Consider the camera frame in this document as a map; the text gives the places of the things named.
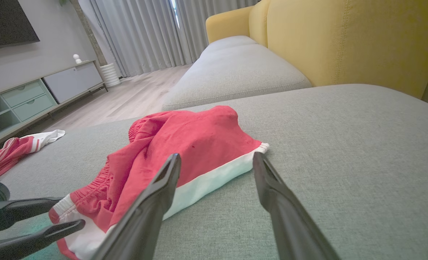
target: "drawer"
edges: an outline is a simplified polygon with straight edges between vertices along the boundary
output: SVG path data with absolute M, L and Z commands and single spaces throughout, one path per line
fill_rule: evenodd
M 42 94 L 44 94 L 44 89 L 36 81 L 6 92 L 2 94 L 2 97 L 4 97 L 10 107 L 14 107 Z
M 27 102 L 26 104 L 15 108 L 13 111 L 16 113 L 16 115 L 20 118 L 21 121 L 24 121 L 30 117 L 39 114 L 40 112 L 53 105 L 54 104 L 52 104 L 47 95 L 43 95 L 38 97 L 37 99 L 33 99 L 30 102 Z

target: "white vase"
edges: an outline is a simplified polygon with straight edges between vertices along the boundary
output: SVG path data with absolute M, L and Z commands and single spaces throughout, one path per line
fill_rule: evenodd
M 100 66 L 103 76 L 105 76 L 105 85 L 106 87 L 114 87 L 121 84 L 121 81 L 116 74 L 115 64 L 107 64 L 105 66 Z

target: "laminate floor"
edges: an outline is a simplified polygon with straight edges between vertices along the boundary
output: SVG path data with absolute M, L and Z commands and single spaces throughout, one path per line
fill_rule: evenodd
M 122 84 L 86 96 L 26 129 L 23 134 L 65 131 L 161 112 L 166 93 L 191 64 L 122 79 Z

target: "tv stand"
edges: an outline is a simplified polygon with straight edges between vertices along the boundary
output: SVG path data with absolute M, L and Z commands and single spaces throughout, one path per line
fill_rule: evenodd
M 95 61 L 85 61 L 0 92 L 0 143 L 51 112 L 104 88 Z

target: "gray sofa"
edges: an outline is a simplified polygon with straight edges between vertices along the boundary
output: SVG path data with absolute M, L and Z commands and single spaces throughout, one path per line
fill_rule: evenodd
M 247 36 L 215 41 L 169 91 L 163 110 L 176 110 L 311 87 L 293 65 Z
M 305 88 L 229 105 L 342 259 L 428 259 L 428 104 L 364 84 Z M 2 176 L 12 199 L 64 196 L 128 143 L 134 120 L 68 132 Z M 47 214 L 0 239 L 49 225 Z M 252 172 L 165 220 L 155 259 L 278 259 Z M 65 259 L 55 244 L 28 259 Z

